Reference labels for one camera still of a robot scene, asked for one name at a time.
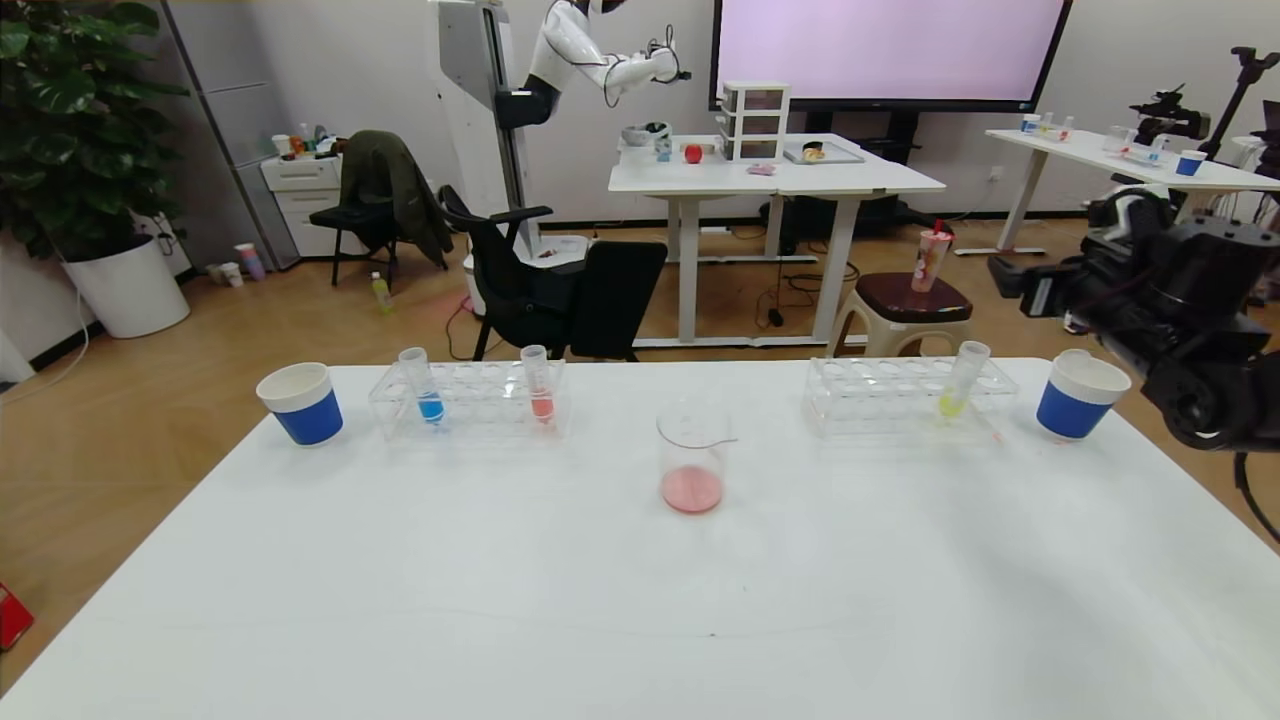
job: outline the small cup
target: small cup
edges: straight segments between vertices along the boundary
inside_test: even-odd
[[[342,410],[324,363],[280,368],[257,383],[257,398],[301,446],[316,446],[342,429]]]
[[[237,263],[223,263],[220,268],[228,284],[232,287],[241,287],[244,284],[244,278],[239,274],[239,265]]]
[[[1068,350],[1053,360],[1036,419],[1052,433],[1083,439],[1130,387],[1133,380],[1120,368],[1087,350]]]
[[[1199,167],[1204,164],[1208,158],[1207,152],[1201,152],[1199,150],[1183,150],[1181,158],[1178,159],[1178,174],[1192,177],[1199,172]]]

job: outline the yellow bottle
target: yellow bottle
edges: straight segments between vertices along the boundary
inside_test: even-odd
[[[396,307],[392,302],[392,288],[387,286],[387,281],[383,279],[381,273],[374,273],[374,297],[378,299],[378,309],[383,311],[383,315],[389,315]]]

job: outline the blue liquid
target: blue liquid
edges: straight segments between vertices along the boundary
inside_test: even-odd
[[[438,393],[429,392],[417,398],[417,411],[428,423],[439,423],[444,419],[444,402]]]

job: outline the stool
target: stool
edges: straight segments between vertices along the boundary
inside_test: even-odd
[[[897,357],[910,346],[919,352],[927,337],[941,337],[959,351],[969,340],[973,304],[956,288],[938,279],[929,292],[911,290],[911,273],[876,273],[858,279],[836,318],[836,332],[827,343],[827,357],[855,346],[845,343],[854,315],[867,323],[868,357]]]

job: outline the test tube rack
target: test tube rack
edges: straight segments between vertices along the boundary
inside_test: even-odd
[[[823,438],[983,432],[980,416],[1011,405],[1018,383],[988,360],[964,413],[943,418],[940,401],[954,363],[955,357],[814,357],[805,378],[804,413]]]
[[[370,391],[369,405],[374,421],[389,442],[561,436],[568,429],[571,416],[564,366],[563,360],[548,364],[554,415],[545,423],[534,416],[525,368],[518,361],[433,363],[431,378],[444,405],[444,416],[434,423],[419,411],[417,396],[399,363],[393,364]]]

